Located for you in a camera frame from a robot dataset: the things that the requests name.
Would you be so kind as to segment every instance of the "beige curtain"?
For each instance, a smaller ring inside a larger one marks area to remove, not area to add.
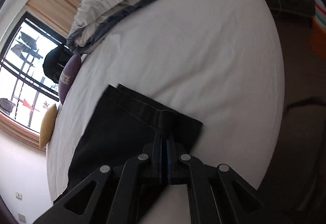
[[[78,6],[78,0],[29,0],[26,3],[32,15],[65,38],[69,35]]]

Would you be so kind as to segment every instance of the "black pants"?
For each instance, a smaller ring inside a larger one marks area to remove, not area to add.
[[[144,145],[154,141],[155,133],[167,127],[175,142],[182,143],[190,152],[202,125],[123,85],[108,86],[76,147],[67,188],[54,203],[101,165],[123,165],[142,153]]]

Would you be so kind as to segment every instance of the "silver rivet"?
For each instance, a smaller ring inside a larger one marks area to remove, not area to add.
[[[182,154],[182,155],[180,156],[180,158],[181,158],[182,160],[190,160],[190,159],[191,159],[191,156],[190,156],[189,154]]]
[[[226,164],[221,164],[221,165],[218,167],[218,169],[219,169],[220,171],[224,171],[224,172],[226,172],[226,171],[228,171],[228,170],[230,169],[230,167],[229,167],[228,165],[226,165]]]
[[[138,160],[147,160],[148,155],[146,153],[139,154]]]
[[[102,172],[102,173],[107,173],[107,172],[109,172],[110,171],[110,166],[108,166],[108,165],[103,165],[103,166],[101,166],[101,168],[100,168],[100,172]]]

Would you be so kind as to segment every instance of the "floor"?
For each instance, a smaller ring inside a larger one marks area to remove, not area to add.
[[[310,96],[326,97],[326,60],[310,49],[306,18],[274,17],[285,70],[285,105]],[[317,156],[326,108],[309,106],[288,113],[259,191],[281,210],[296,207]]]

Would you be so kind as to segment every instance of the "mattress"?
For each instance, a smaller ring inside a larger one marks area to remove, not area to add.
[[[57,116],[47,146],[52,200],[66,189],[101,94],[118,83],[203,122],[192,155],[227,163],[259,187],[284,99],[281,47],[265,0],[157,0],[116,25],[85,57]],[[189,223],[185,186],[168,188],[143,222],[154,219]]]

